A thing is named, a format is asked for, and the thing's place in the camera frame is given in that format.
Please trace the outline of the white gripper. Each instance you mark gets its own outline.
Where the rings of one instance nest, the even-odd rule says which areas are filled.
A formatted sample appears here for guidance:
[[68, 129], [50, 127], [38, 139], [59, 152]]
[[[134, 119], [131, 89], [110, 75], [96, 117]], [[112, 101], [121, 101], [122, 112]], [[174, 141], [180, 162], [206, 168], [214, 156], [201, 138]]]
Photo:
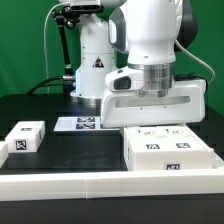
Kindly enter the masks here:
[[140, 91], [106, 90], [101, 106], [105, 128], [200, 122], [205, 116], [204, 80], [177, 81], [164, 97]]

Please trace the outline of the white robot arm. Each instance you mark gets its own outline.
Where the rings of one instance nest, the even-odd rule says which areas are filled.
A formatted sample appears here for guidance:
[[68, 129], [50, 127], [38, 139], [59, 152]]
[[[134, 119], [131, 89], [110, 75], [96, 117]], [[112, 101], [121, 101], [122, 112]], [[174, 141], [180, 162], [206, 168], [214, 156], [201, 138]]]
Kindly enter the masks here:
[[106, 75], [101, 104], [105, 128], [199, 122], [205, 116], [203, 80], [174, 79], [175, 0], [122, 0], [110, 40], [124, 37], [127, 66]]

